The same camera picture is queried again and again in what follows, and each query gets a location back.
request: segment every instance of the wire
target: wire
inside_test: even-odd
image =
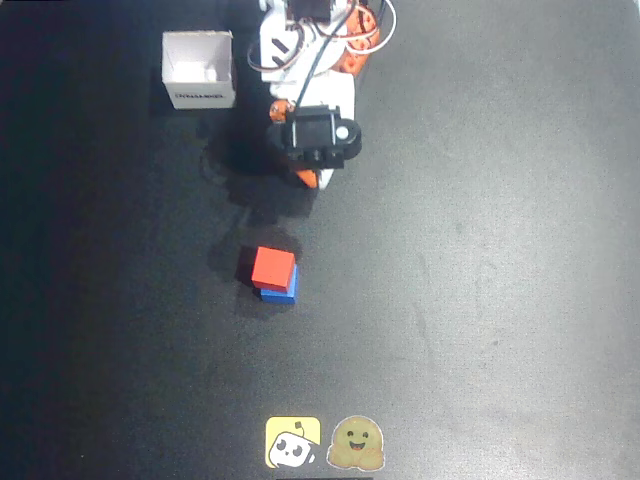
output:
[[[357,50],[349,45],[349,42],[347,42],[347,50],[349,50],[350,53],[353,53],[354,55],[370,55],[372,53],[379,52],[387,45],[387,43],[389,43],[389,40],[391,40],[393,34],[396,33],[396,26],[398,24],[398,15],[396,13],[396,9],[393,6],[393,3],[391,3],[391,0],[384,1],[389,6],[389,10],[391,10],[391,14],[393,15],[393,24],[391,25],[391,31],[389,32],[389,35],[387,35],[386,38],[375,47],[368,48],[366,50]]]
[[[349,12],[344,16],[342,20],[340,20],[338,25],[336,25],[336,28],[333,29],[333,32],[331,32],[331,35],[335,35],[336,33],[338,33],[338,31],[344,26],[344,24],[347,23],[347,20],[353,14],[353,12],[356,11],[356,8],[358,7],[358,5],[359,5],[358,0],[351,0],[351,8],[349,9]],[[324,51],[327,49],[330,43],[331,43],[331,36],[325,39],[324,43],[322,44],[322,47],[320,47],[320,50],[318,50],[318,53],[316,55],[315,60],[313,61],[313,64],[311,64],[311,68],[309,69],[307,78],[305,79],[304,84],[302,85],[302,90],[300,90],[300,95],[298,95],[298,100],[296,101],[296,104],[294,106],[294,110],[293,110],[294,115],[296,110],[298,109],[298,106],[302,103],[304,94],[307,93],[307,88],[309,88],[309,83],[313,78],[313,74],[316,72],[316,68],[318,68],[318,64],[320,63],[320,59],[322,59],[322,55],[324,54]]]
[[[380,10],[378,10],[378,25],[382,25],[382,19],[384,18],[384,12],[387,10],[386,0],[380,0]]]
[[[369,14],[371,13],[371,10],[369,10],[366,7],[363,7],[362,5],[358,5],[356,8],[358,11],[362,13],[369,13]],[[329,35],[328,33],[323,32],[316,22],[313,22],[313,26],[316,28],[320,36],[330,37],[332,40],[366,40],[367,38],[374,36],[378,32],[378,25],[376,25],[376,28],[365,33],[356,33],[353,35]]]
[[[272,73],[272,72],[280,72],[281,70],[286,70],[291,65],[293,65],[293,62],[295,62],[298,59],[298,57],[302,53],[302,50],[304,50],[304,42],[305,42],[304,28],[296,24],[296,30],[298,30],[298,43],[296,45],[296,51],[291,55],[291,57],[286,62],[284,62],[282,65],[278,65],[277,67],[263,67],[262,65],[258,65],[254,63],[254,61],[251,60],[251,56],[258,42],[253,42],[249,45],[249,48],[247,50],[247,63],[249,64],[249,66],[256,72]]]

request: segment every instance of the open box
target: open box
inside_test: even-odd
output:
[[[231,32],[164,32],[162,82],[174,108],[229,108],[235,102]]]

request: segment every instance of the orange robot part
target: orange robot part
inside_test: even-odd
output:
[[[369,8],[362,5],[359,5],[347,20],[346,38],[353,36],[358,37],[349,42],[354,50],[368,50],[378,45],[380,41],[376,16]],[[369,55],[356,55],[346,51],[333,68],[342,73],[358,76],[368,59]]]
[[[288,100],[280,99],[271,104],[269,117],[274,123],[284,122],[287,119],[287,113],[293,111],[293,105]],[[313,170],[300,170],[296,175],[309,188],[318,188],[318,175]]]

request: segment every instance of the block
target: block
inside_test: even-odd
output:
[[[295,263],[293,253],[259,247],[251,281],[260,290],[287,293]]]
[[[298,266],[293,267],[291,275],[291,288],[288,293],[274,292],[273,290],[260,290],[262,300],[267,303],[279,303],[282,305],[295,305],[298,293]]]

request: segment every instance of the yellow sticker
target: yellow sticker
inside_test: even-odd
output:
[[[327,463],[362,472],[384,468],[384,439],[378,424],[360,415],[345,418],[333,431]]]
[[[298,468],[316,459],[320,421],[313,417],[271,417],[267,421],[264,460],[269,468]]]

